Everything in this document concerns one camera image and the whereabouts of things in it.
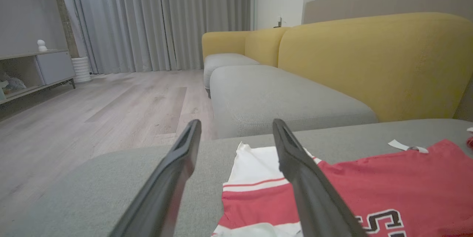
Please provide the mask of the narrow yellow sofa backrest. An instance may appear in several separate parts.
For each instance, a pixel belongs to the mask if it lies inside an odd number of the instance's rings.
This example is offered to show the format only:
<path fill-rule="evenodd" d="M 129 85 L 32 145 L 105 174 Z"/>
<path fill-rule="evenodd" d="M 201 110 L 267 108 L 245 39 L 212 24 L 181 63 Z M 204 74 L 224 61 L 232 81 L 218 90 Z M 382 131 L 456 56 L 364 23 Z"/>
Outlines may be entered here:
<path fill-rule="evenodd" d="M 289 27 L 251 31 L 245 38 L 245 56 L 259 64 L 278 66 L 279 45 Z"/>

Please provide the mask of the beige grey curtain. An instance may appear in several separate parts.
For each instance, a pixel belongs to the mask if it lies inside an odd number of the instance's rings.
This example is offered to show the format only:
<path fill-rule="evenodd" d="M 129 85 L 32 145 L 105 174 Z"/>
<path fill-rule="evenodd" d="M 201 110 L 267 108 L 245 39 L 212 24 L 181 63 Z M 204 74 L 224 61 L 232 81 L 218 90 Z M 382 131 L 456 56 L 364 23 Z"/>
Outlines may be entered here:
<path fill-rule="evenodd" d="M 252 0 L 161 0 L 171 70 L 202 69 L 208 32 L 248 31 Z"/>

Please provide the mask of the light grey sheer curtain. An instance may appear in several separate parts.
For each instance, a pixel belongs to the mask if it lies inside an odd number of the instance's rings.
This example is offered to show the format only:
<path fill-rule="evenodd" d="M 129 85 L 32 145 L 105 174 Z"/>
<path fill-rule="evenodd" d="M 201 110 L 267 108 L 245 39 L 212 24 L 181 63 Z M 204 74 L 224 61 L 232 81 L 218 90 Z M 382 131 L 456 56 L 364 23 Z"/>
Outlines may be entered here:
<path fill-rule="evenodd" d="M 161 0 L 66 0 L 95 74 L 170 70 Z"/>

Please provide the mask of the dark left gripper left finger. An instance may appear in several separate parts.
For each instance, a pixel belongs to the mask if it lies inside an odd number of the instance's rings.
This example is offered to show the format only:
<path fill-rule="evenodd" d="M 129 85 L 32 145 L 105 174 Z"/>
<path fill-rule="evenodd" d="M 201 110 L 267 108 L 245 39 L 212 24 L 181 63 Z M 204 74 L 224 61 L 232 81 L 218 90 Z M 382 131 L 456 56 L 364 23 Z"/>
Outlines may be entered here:
<path fill-rule="evenodd" d="M 153 170 L 109 237 L 173 237 L 186 181 L 194 173 L 201 121 L 191 121 Z"/>

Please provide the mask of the low grey tv cabinet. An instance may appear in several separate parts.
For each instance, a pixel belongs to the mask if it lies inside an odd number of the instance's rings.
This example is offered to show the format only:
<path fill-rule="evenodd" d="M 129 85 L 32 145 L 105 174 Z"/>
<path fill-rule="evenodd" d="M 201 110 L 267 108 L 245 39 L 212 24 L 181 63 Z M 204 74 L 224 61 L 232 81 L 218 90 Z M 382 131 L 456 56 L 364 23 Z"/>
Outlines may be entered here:
<path fill-rule="evenodd" d="M 0 104 L 52 87 L 62 82 L 72 82 L 75 72 L 68 50 L 48 50 L 0 57 L 0 77 L 3 74 L 20 79 L 25 88 L 0 89 Z"/>

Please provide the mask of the white ribbed plant pot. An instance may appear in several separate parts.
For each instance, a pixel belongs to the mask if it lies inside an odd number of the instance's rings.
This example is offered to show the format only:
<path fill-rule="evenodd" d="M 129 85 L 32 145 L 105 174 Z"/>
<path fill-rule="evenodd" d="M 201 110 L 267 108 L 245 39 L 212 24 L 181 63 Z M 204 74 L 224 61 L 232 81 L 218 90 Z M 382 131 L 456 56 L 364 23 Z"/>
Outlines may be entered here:
<path fill-rule="evenodd" d="M 74 82 L 77 84 L 88 83 L 92 81 L 90 74 L 89 58 L 72 58 L 72 65 L 75 72 Z"/>

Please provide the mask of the small grey sofa seat cushion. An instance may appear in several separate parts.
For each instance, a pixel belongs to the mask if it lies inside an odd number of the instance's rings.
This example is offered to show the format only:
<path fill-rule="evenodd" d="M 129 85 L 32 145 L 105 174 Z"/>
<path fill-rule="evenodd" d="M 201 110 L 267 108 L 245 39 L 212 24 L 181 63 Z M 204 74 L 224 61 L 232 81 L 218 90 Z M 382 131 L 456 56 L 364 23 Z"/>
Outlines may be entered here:
<path fill-rule="evenodd" d="M 208 98 L 211 98 L 210 80 L 211 74 L 215 69 L 225 66 L 241 66 L 241 65 L 259 65 L 259 62 L 246 57 L 242 54 L 223 53 L 211 54 L 204 59 L 203 68 L 203 84 L 208 93 Z"/>

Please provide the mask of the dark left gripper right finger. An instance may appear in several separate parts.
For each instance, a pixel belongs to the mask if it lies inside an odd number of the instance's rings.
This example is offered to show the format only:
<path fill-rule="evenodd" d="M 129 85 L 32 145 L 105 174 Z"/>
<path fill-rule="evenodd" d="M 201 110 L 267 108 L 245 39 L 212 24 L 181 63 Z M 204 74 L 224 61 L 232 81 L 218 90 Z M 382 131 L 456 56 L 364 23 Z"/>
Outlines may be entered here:
<path fill-rule="evenodd" d="M 279 170 L 293 187 L 303 237 L 368 237 L 289 126 L 273 121 Z"/>

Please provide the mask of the red and white jersey top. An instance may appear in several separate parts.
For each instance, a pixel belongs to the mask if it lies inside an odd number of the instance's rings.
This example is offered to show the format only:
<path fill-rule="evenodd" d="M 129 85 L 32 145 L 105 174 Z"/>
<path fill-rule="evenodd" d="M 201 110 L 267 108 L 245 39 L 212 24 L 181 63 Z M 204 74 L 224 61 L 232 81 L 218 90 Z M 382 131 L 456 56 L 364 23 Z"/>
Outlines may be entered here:
<path fill-rule="evenodd" d="M 473 159 L 449 140 L 329 164 L 313 157 L 369 237 L 473 237 Z M 303 237 L 276 147 L 240 143 L 212 237 Z"/>

